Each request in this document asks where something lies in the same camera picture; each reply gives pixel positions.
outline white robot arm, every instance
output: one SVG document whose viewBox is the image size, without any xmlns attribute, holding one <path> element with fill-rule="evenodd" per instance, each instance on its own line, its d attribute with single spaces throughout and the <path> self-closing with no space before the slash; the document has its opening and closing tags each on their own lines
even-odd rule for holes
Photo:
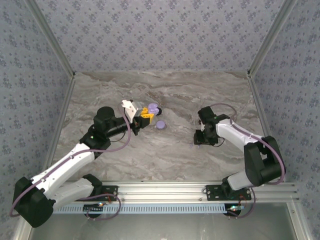
<svg viewBox="0 0 320 240">
<path fill-rule="evenodd" d="M 210 106 L 202 108 L 198 115 L 201 130 L 195 131 L 195 145 L 214 146 L 218 138 L 224 138 L 244 153 L 245 169 L 222 180 L 221 187 L 227 198 L 241 189 L 283 178 L 285 167 L 273 137 L 253 134 L 234 123 L 227 115 L 217 116 Z"/>
<path fill-rule="evenodd" d="M 67 179 L 80 168 L 98 158 L 111 145 L 110 137 L 132 130 L 138 135 L 140 129 L 148 126 L 154 114 L 149 114 L 139 102 L 122 101 L 124 114 L 115 117 L 111 107 L 105 106 L 97 111 L 93 125 L 79 140 L 79 143 L 62 159 L 44 172 L 27 179 L 22 177 L 14 187 L 13 208 L 26 219 L 32 227 L 42 225 L 53 210 L 89 196 L 101 194 L 102 183 L 93 175 L 83 176 L 75 183 L 61 187 Z"/>
<path fill-rule="evenodd" d="M 98 158 L 111 145 L 110 137 L 128 130 L 126 120 L 135 135 L 151 123 L 154 115 L 148 114 L 139 103 L 124 100 L 122 106 L 125 116 L 118 118 L 111 107 L 100 108 L 93 118 L 94 124 L 66 156 L 31 179 L 22 177 L 17 181 L 13 207 L 32 227 L 39 227 L 46 222 L 53 210 L 101 194 L 102 183 L 91 174 L 72 184 L 61 185 L 80 168 Z M 220 188 L 226 200 L 234 200 L 233 197 L 239 195 L 237 191 L 260 186 L 282 175 L 282 168 L 275 156 L 277 153 L 280 155 L 280 151 L 273 137 L 263 138 L 252 134 L 232 122 L 228 116 L 215 115 L 209 106 L 202 108 L 198 115 L 202 127 L 194 134 L 194 144 L 214 145 L 218 143 L 218 138 L 224 138 L 244 153 L 245 170 L 222 180 Z M 272 146 L 275 154 L 261 142 Z"/>
</svg>

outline wall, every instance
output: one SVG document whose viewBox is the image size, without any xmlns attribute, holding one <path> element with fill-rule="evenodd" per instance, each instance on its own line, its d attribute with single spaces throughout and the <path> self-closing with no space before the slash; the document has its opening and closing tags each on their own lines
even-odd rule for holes
<svg viewBox="0 0 320 240">
<path fill-rule="evenodd" d="M 320 239 L 320 2 L 298 0 L 254 77 L 287 180 Z"/>
<path fill-rule="evenodd" d="M 283 0 L 38 0 L 73 70 L 247 70 Z"/>
<path fill-rule="evenodd" d="M 15 182 L 42 168 L 68 77 L 23 0 L 0 4 L 0 239 L 17 218 L 8 213 Z"/>
</svg>

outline white cable tray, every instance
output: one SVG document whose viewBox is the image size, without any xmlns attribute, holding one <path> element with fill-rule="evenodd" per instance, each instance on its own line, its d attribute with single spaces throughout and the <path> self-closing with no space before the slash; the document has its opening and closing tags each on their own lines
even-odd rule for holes
<svg viewBox="0 0 320 240">
<path fill-rule="evenodd" d="M 85 214 L 83 204 L 69 204 L 54 211 L 54 214 Z M 90 211 L 90 214 L 114 214 L 119 204 L 103 206 L 102 211 Z M 177 204 L 133 204 L 121 205 L 120 214 L 223 214 L 226 213 L 223 203 L 177 203 Z"/>
</svg>

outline gray marble tabletop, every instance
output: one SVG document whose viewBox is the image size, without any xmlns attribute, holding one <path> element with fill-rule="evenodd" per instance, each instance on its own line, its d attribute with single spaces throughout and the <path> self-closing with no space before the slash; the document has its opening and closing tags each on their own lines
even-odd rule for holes
<svg viewBox="0 0 320 240">
<path fill-rule="evenodd" d="M 244 168 L 243 153 L 230 142 L 220 147 L 192 146 L 200 129 L 198 110 L 214 103 L 228 103 L 238 111 L 236 122 L 263 135 L 248 80 L 244 74 L 210 71 L 180 72 L 91 72 L 77 73 L 71 101 L 53 163 L 67 154 L 93 124 L 99 108 L 110 106 L 116 117 L 122 100 L 143 106 L 157 103 L 163 110 L 152 125 L 132 134 L 124 149 L 104 153 L 78 171 L 72 180 L 91 173 L 101 180 L 221 180 Z M 216 114 L 231 115 L 226 106 L 215 106 Z M 165 129 L 155 128 L 157 121 Z M 111 148 L 121 146 L 113 142 Z"/>
</svg>

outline purple bottle cap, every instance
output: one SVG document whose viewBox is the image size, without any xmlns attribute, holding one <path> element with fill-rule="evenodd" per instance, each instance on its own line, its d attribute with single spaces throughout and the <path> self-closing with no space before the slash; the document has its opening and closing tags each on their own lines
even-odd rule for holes
<svg viewBox="0 0 320 240">
<path fill-rule="evenodd" d="M 159 109 L 158 108 L 148 108 L 148 114 L 154 114 L 155 116 L 159 113 Z"/>
<path fill-rule="evenodd" d="M 148 110 L 150 110 L 150 109 L 156 109 L 158 107 L 158 104 L 156 104 L 156 103 L 150 103 L 149 105 L 148 105 Z"/>
<path fill-rule="evenodd" d="M 160 120 L 160 121 L 157 121 L 157 122 L 156 122 L 155 126 L 156 126 L 157 129 L 164 129 L 165 126 L 166 126 L 166 124 L 165 124 L 164 121 L 161 121 L 161 120 Z"/>
</svg>

